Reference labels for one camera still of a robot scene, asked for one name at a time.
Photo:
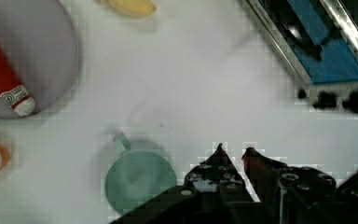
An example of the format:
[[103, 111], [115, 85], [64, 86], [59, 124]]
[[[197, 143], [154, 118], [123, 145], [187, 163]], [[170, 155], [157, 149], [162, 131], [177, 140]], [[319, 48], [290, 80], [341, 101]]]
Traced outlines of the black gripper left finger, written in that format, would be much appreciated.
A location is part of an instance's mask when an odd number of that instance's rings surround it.
[[207, 203], [216, 203], [220, 199], [220, 187], [237, 190], [240, 199], [253, 203], [254, 200], [223, 144], [219, 143], [216, 150], [204, 161], [194, 166], [184, 179], [184, 186], [195, 190]]

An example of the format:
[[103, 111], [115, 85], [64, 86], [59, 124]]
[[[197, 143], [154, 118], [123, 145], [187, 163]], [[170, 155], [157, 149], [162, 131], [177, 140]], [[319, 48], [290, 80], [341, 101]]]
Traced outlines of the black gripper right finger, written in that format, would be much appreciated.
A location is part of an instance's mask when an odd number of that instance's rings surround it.
[[281, 189], [295, 183], [305, 183], [327, 194], [336, 190], [337, 182], [331, 175], [309, 166], [288, 166], [263, 156], [253, 147], [247, 147], [241, 159], [256, 195], [268, 212], [279, 211]]

